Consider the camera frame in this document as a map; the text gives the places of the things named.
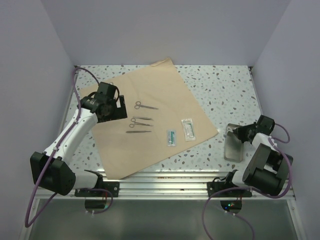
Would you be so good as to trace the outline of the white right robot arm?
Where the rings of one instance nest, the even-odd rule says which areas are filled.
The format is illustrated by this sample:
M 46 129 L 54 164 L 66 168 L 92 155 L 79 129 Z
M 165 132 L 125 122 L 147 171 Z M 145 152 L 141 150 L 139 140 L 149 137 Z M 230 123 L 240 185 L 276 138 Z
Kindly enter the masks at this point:
M 271 199 L 284 197 L 292 185 L 293 157 L 278 148 L 278 138 L 272 136 L 278 124 L 260 115 L 248 125 L 228 124 L 225 133 L 224 159 L 240 162 L 244 144 L 254 153 L 244 172 L 233 169 L 225 177 L 215 177 L 207 185 L 209 197 L 251 197 L 257 192 Z

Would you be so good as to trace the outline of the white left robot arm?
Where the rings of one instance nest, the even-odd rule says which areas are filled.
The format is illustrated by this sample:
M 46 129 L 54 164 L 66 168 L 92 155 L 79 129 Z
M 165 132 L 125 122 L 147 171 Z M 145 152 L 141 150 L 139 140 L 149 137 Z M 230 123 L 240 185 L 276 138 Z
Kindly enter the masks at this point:
M 92 196 L 103 193 L 101 174 L 92 170 L 73 171 L 72 157 L 86 134 L 97 124 L 127 118 L 125 98 L 103 101 L 89 96 L 81 100 L 77 109 L 58 138 L 43 152 L 34 152 L 30 166 L 35 187 L 66 196 L 72 190 L 86 189 Z

